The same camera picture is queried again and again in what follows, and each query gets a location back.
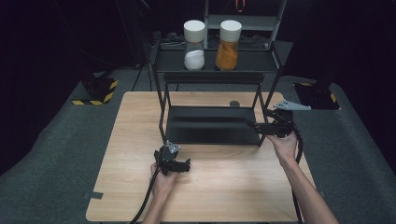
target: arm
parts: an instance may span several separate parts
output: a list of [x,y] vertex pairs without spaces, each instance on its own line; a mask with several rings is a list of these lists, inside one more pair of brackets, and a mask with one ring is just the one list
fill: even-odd
[[[156,164],[151,165],[151,174],[153,175],[156,169]],[[173,186],[177,173],[170,173],[169,175],[163,175],[159,172],[152,189],[153,199],[149,206],[148,212],[143,219],[143,224],[158,224],[161,221],[161,215],[163,213],[163,207],[172,192]]]
[[338,223],[329,206],[308,181],[295,160],[297,138],[294,133],[285,138],[266,136],[273,144],[279,163],[290,182],[307,223]]

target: white powder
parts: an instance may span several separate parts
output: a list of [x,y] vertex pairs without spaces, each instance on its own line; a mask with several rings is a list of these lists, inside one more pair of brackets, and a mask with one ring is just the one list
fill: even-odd
[[189,70],[200,70],[204,64],[204,51],[201,49],[188,52],[184,58],[184,65]]

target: black metal shelf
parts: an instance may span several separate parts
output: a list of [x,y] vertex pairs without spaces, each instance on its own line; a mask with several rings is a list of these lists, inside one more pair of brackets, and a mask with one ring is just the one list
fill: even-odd
[[[232,71],[220,71],[216,65],[216,49],[205,50],[205,65],[202,70],[189,71],[184,67],[183,49],[160,49],[157,43],[149,59],[154,75],[160,105],[160,131],[163,142],[189,144],[261,145],[259,136],[248,126],[255,121],[254,107],[260,100],[262,111],[266,109],[281,76],[291,45],[274,43],[268,50],[246,49],[238,51],[237,67]],[[276,74],[276,79],[264,102],[262,83],[265,74]],[[164,94],[159,75],[163,75]],[[256,85],[252,107],[235,106],[180,106],[172,105],[168,84],[244,84]],[[166,132],[163,130],[165,108],[168,106]]]

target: orange jar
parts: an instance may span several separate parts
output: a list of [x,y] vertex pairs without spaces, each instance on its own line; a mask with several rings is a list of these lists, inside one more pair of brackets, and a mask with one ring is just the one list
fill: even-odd
[[220,70],[233,70],[238,61],[238,42],[220,40],[216,66]]
[[220,70],[233,70],[238,60],[238,40],[242,24],[238,21],[223,21],[220,25],[220,43],[216,66]]

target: black cable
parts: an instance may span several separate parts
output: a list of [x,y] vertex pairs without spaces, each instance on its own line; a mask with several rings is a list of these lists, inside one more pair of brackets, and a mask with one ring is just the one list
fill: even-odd
[[149,4],[147,4],[145,0],[140,0],[140,3],[142,3],[142,5],[145,6],[146,9],[150,9]]
[[[299,164],[300,160],[301,160],[301,157],[303,156],[303,145],[304,145],[304,143],[303,143],[303,138],[301,137],[300,132],[297,130],[296,127],[293,127],[293,131],[296,134],[296,137],[297,137],[297,140],[298,140],[298,146],[297,146],[298,151],[297,151],[296,161],[297,161],[297,164]],[[303,219],[302,219],[302,216],[301,216],[300,205],[298,204],[297,197],[296,197],[296,195],[295,195],[293,190],[291,190],[291,194],[292,194],[292,197],[293,197],[293,204],[294,204],[294,209],[296,210],[298,223],[302,224],[303,223]]]
[[151,83],[151,73],[149,71],[149,64],[148,64],[148,81],[149,81],[149,91],[152,91],[152,83]]
[[157,167],[157,169],[155,170],[155,172],[152,175],[152,178],[149,182],[148,191],[146,193],[145,201],[143,201],[142,206],[140,207],[140,210],[137,212],[136,216],[129,224],[135,224],[136,221],[140,218],[140,215],[142,215],[143,211],[145,210],[146,204],[148,203],[148,200],[149,200],[149,195],[152,191],[152,187],[154,186],[155,179],[157,178],[157,175],[160,171],[161,171],[161,168]]
[[121,15],[121,9],[120,9],[119,1],[116,0],[115,2],[116,2],[117,10],[119,11],[120,19],[121,19],[121,22],[122,22],[122,28],[123,28],[123,30],[124,30],[124,32],[125,32],[126,38],[128,39],[129,49],[131,50],[131,52],[134,52],[134,48],[132,47],[131,38],[130,38],[129,35],[128,35],[128,30],[127,30],[125,21],[124,21],[122,15]]
[[75,37],[75,35],[74,35],[72,29],[70,28],[69,23],[67,22],[66,17],[64,16],[64,14],[63,14],[63,12],[62,12],[62,10],[61,10],[61,7],[60,7],[59,4],[58,4],[58,1],[57,1],[57,0],[54,0],[53,2],[54,2],[54,4],[55,4],[56,8],[58,9],[59,14],[61,15],[62,20],[64,21],[64,25],[66,26],[66,28],[67,28],[69,34],[71,35],[71,37],[72,37],[72,39],[73,39],[73,41],[74,41],[74,43],[75,43],[75,45],[76,45],[76,47],[78,48],[79,51],[81,51],[82,53],[84,53],[84,54],[87,55],[88,57],[90,57],[90,58],[92,58],[92,59],[94,59],[94,60],[96,60],[96,61],[98,61],[98,62],[105,63],[105,64],[111,65],[111,66],[113,66],[113,67],[128,68],[128,69],[129,69],[129,68],[132,68],[132,67],[129,67],[129,66],[122,66],[122,65],[119,65],[119,64],[114,64],[114,63],[106,62],[106,61],[104,61],[104,60],[102,60],[102,59],[99,59],[99,58],[97,58],[97,57],[91,55],[91,54],[88,53],[87,51],[85,51],[85,50],[78,44],[78,41],[77,41],[77,39],[76,39],[76,37]]
[[230,3],[231,3],[231,0],[229,0],[229,1],[227,2],[227,4],[225,5],[225,7],[223,8],[223,10],[220,12],[220,15],[224,14],[225,10],[227,9],[228,5],[230,5]]
[[136,86],[137,80],[139,80],[140,73],[142,73],[142,70],[143,70],[143,65],[140,66],[139,73],[137,74],[136,80],[134,81],[134,85],[132,86],[131,91],[134,91],[134,87]]

